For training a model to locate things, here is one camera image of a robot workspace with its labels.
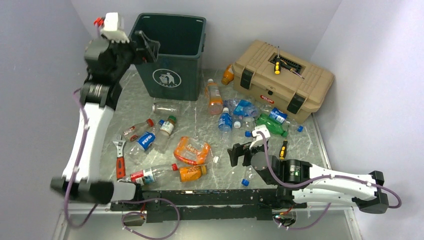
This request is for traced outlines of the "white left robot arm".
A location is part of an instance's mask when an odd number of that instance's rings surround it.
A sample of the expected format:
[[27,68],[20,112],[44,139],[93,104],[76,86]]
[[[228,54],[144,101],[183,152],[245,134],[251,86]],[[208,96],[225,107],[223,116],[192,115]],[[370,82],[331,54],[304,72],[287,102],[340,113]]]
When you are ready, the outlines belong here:
[[129,40],[92,40],[84,52],[87,78],[77,97],[78,130],[71,156],[61,176],[51,179],[50,189],[65,199],[106,205],[123,201],[139,209],[144,196],[135,183],[100,180],[100,160],[110,121],[122,92],[120,80],[131,65],[154,63],[160,43],[137,30]]

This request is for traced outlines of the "crushed large orange bottle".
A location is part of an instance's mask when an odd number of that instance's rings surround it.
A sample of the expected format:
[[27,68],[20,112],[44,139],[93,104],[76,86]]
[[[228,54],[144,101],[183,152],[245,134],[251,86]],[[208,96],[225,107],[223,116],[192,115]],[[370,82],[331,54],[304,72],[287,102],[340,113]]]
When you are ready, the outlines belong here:
[[182,163],[198,166],[213,158],[211,146],[202,140],[182,136],[173,151],[174,157]]

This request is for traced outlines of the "small orange juice bottle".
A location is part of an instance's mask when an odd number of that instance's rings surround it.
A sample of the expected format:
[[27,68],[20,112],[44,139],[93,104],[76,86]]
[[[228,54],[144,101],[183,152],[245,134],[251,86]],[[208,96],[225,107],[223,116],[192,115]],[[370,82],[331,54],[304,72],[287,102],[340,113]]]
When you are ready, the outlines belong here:
[[208,173],[205,165],[180,167],[178,171],[179,179],[183,183],[198,180]]

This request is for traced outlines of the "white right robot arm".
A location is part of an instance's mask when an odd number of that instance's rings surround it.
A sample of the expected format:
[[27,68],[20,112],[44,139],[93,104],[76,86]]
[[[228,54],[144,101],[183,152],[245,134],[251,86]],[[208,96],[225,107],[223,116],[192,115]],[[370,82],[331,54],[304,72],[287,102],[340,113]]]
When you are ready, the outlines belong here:
[[267,155],[264,145],[251,147],[249,143],[236,143],[227,152],[231,166],[243,157],[244,167],[251,167],[267,185],[280,188],[275,200],[282,208],[312,202],[356,206],[368,214],[383,214],[389,208],[381,171],[348,174],[298,159],[281,160]]

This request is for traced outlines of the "clear plastic bottle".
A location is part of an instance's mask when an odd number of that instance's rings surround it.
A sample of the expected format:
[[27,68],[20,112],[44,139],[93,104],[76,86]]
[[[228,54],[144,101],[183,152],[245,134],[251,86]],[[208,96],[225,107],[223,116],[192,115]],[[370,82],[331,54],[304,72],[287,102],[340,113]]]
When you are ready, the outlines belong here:
[[243,178],[241,180],[241,185],[243,187],[248,187],[253,182],[256,176],[257,172],[252,166],[246,167]]

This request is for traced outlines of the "clear bottle red cap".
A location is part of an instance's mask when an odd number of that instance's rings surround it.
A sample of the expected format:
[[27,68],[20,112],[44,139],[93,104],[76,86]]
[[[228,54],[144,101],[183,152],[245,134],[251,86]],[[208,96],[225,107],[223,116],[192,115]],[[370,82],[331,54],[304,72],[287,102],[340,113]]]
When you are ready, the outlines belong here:
[[177,170],[178,167],[176,163],[159,164],[128,174],[118,181],[145,186],[155,183],[163,176],[169,176]]

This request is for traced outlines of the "blue label water bottle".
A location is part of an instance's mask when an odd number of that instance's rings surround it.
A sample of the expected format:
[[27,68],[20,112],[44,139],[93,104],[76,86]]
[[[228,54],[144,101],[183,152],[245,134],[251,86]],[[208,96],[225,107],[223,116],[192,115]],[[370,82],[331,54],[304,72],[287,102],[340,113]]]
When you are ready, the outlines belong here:
[[222,113],[218,121],[218,129],[222,132],[229,133],[232,131],[233,121],[230,111],[227,107],[222,109]]

